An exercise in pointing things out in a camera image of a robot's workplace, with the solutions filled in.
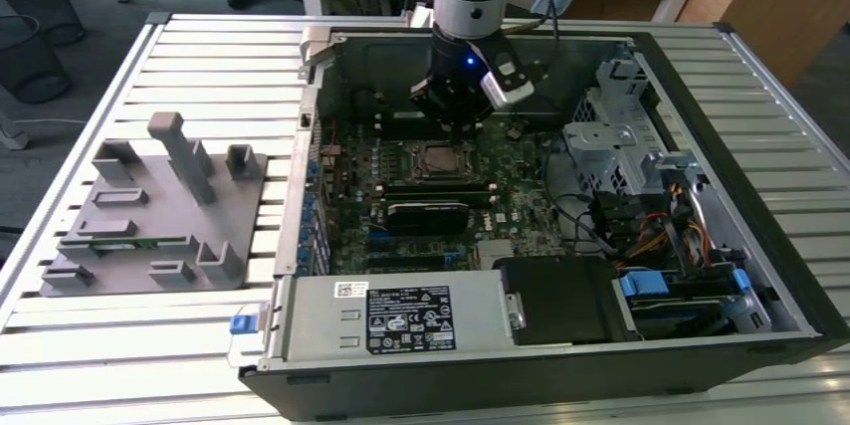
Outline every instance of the warning label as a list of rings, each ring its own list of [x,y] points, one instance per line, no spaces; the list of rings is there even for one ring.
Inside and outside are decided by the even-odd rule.
[[[454,350],[449,286],[369,290],[367,337],[373,354]]]

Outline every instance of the green circuit board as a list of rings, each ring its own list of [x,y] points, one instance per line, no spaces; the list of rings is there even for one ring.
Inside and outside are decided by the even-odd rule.
[[[540,181],[552,132],[522,134],[524,126],[522,120],[492,118],[476,139],[456,144],[386,140],[362,126],[341,127],[346,147],[326,147],[325,158],[333,274],[489,269],[482,255],[494,248],[500,257],[506,251],[565,254]],[[457,195],[428,191],[448,183],[461,186]],[[382,194],[394,186],[406,194]],[[465,231],[391,236],[387,208],[406,201],[473,204]]]

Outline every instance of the aluminum slotted table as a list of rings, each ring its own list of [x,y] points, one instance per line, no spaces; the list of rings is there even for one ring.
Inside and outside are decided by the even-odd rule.
[[[5,425],[287,423],[246,389],[226,360],[229,320],[270,299],[286,201],[309,25],[401,27],[391,18],[174,15],[150,23],[0,273],[0,419]],[[829,296],[850,316],[850,163],[736,34],[710,25],[574,22],[565,30],[649,31],[777,215]],[[210,153],[234,142],[270,155],[246,289],[42,298],[57,256],[98,172],[105,139],[162,153],[146,122],[179,111]],[[688,144],[670,111],[662,115]],[[705,394],[484,410],[358,423],[847,423],[844,347],[758,370]]]

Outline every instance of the wire mesh trash bin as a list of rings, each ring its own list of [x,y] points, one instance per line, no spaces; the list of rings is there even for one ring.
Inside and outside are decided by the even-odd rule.
[[[7,0],[19,15],[39,20],[42,33],[53,46],[74,44],[86,37],[86,29],[71,0]]]
[[[0,85],[25,104],[54,99],[71,86],[39,21],[26,15],[0,17]]]

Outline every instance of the motherboard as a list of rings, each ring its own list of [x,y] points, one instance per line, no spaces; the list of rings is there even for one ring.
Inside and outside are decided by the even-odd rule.
[[[333,274],[481,270],[565,253],[541,183],[552,131],[508,117],[457,141],[398,139],[362,124],[327,129]]]

